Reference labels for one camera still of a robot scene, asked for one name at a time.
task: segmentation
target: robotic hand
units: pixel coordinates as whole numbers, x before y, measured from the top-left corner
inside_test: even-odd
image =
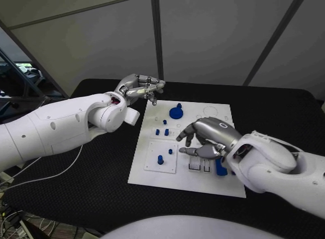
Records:
[[[135,125],[139,112],[128,106],[138,98],[157,104],[154,91],[165,82],[150,76],[127,76],[114,92],[49,104],[0,125],[0,172],[24,161],[68,152],[122,122]]]
[[[226,153],[229,166],[249,189],[275,193],[325,219],[325,157],[256,131],[240,136],[226,122],[211,117],[191,123],[177,141],[186,138],[188,147],[194,135],[203,146],[180,148],[181,153],[207,159]],[[296,152],[290,153],[283,145]]]

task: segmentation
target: blue object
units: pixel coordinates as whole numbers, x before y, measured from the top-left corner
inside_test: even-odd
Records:
[[[178,103],[177,107],[171,108],[170,110],[170,117],[177,120],[183,117],[183,114],[184,112],[181,110],[181,104]]]
[[[160,165],[164,163],[164,159],[162,159],[162,156],[161,156],[161,155],[157,157],[157,163],[158,163]]]
[[[229,172],[227,172],[227,169],[221,166],[221,159],[223,159],[223,156],[214,160],[214,162],[216,162],[216,174],[219,176],[226,176],[229,174]]]

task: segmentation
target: black textured mat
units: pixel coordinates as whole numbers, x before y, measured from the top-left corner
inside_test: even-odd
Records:
[[[83,80],[72,97],[112,91],[118,82]],[[242,134],[256,130],[325,156],[325,114],[303,90],[167,83],[158,99],[230,104]],[[139,100],[132,106],[141,112],[134,127],[124,123],[101,135],[63,175],[9,190],[4,201],[45,218],[104,231],[151,216],[184,214],[242,223],[289,239],[325,238],[325,220],[270,193],[246,189],[240,199],[127,183],[145,104]],[[46,157],[14,183],[59,173],[78,151]]]

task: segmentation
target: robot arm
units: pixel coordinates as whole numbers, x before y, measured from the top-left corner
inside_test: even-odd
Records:
[[[216,159],[224,152],[239,180],[257,193],[272,192],[295,207],[325,219],[325,157],[303,152],[282,140],[252,132],[240,136],[234,128],[216,118],[201,118],[177,137],[190,146],[193,136],[200,148],[180,152]],[[296,149],[290,153],[283,144]]]
[[[142,75],[127,76],[114,92],[49,104],[0,125],[0,172],[24,161],[68,152],[122,122],[135,125],[139,112],[128,106],[138,98],[155,105],[154,91],[165,82]]]

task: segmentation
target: white board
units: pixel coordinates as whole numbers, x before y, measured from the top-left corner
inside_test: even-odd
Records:
[[[180,119],[171,119],[170,109],[177,107],[178,103],[181,103],[184,115]],[[210,116],[234,126],[229,105],[158,101],[157,106],[152,106],[150,102],[147,103],[128,177],[129,184],[246,197],[243,184],[237,177],[232,175],[226,162],[223,166],[227,168],[229,174],[227,176],[219,176],[214,160],[190,158],[188,155],[178,152],[178,148],[184,147],[186,143],[186,139],[181,142],[175,141],[180,131],[198,118]],[[168,136],[164,135],[165,129],[170,129]],[[173,154],[168,155],[168,148],[171,147]],[[196,139],[193,139],[191,147],[200,147]],[[164,158],[164,164],[161,165],[157,163],[158,155],[162,155]]]

